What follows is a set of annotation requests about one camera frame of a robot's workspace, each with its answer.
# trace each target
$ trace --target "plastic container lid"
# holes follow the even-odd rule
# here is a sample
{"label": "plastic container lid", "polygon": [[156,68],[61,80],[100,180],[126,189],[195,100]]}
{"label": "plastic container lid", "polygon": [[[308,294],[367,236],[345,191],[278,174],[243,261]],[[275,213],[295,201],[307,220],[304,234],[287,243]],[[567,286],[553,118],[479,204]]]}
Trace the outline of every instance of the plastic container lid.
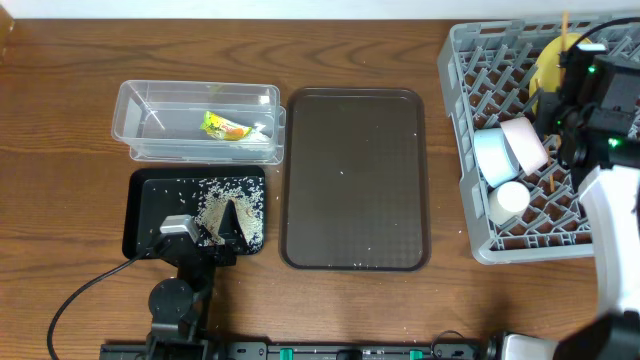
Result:
{"label": "plastic container lid", "polygon": [[[251,133],[215,139],[200,129],[207,111]],[[120,87],[111,134],[138,161],[278,164],[285,120],[273,85],[129,80]]]}

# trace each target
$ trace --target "green clip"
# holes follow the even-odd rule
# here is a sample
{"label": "green clip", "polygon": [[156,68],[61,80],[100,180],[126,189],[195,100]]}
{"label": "green clip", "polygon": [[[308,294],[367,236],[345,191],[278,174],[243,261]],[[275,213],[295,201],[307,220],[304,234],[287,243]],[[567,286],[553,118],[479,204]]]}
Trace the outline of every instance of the green clip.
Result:
{"label": "green clip", "polygon": [[293,360],[293,349],[280,349],[280,360]]}
{"label": "green clip", "polygon": [[424,359],[424,355],[422,354],[422,351],[420,350],[409,351],[409,360],[420,360],[420,359]]}

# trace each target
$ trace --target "green light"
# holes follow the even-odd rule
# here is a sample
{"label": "green light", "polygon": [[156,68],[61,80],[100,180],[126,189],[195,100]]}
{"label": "green light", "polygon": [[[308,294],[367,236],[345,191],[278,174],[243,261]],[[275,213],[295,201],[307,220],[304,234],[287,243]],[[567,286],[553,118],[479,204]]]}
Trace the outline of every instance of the green light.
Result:
{"label": "green light", "polygon": [[614,139],[614,138],[609,138],[609,146],[611,146],[612,148],[615,148],[616,146],[622,144],[622,141],[618,140],[618,139]]}

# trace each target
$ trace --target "gray dish rack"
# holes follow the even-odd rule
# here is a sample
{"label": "gray dish rack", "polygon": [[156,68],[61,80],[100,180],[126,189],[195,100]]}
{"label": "gray dish rack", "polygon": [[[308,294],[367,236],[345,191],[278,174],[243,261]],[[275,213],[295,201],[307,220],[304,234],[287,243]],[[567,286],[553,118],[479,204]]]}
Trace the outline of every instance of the gray dish rack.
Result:
{"label": "gray dish rack", "polygon": [[[571,18],[569,32],[584,33],[623,16]],[[529,97],[529,81],[540,52],[561,34],[561,19],[531,19],[459,24],[451,28],[438,71],[447,115],[458,144],[460,192],[473,256],[482,264],[506,264],[593,256],[591,229],[574,193],[569,172],[556,161],[558,139],[544,141],[551,164],[516,181],[531,192],[522,217],[501,227],[488,218],[489,186],[473,153],[475,130],[531,112],[538,93]],[[640,61],[640,25],[606,28],[590,37],[610,55]],[[640,137],[640,108],[629,137]],[[550,189],[553,175],[555,192]]]}

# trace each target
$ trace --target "wooden table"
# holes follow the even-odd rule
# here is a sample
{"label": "wooden table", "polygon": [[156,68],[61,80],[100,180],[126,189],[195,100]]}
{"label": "wooden table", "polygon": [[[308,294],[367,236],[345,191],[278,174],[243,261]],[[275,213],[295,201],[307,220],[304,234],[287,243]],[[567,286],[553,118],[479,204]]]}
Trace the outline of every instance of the wooden table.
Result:
{"label": "wooden table", "polygon": [[[417,273],[304,272],[278,255],[281,166],[266,167],[264,250],[220,269],[210,329],[273,342],[429,343],[455,329],[559,339],[595,314],[593,259],[484,266],[471,256],[460,162],[436,57],[450,21],[19,20],[0,65],[0,357],[43,359],[51,317],[124,261],[129,175],[144,166],[110,136],[128,79],[403,87],[425,104],[433,255]],[[173,276],[134,264],[82,294],[54,337],[64,359],[143,340],[150,290]]]}

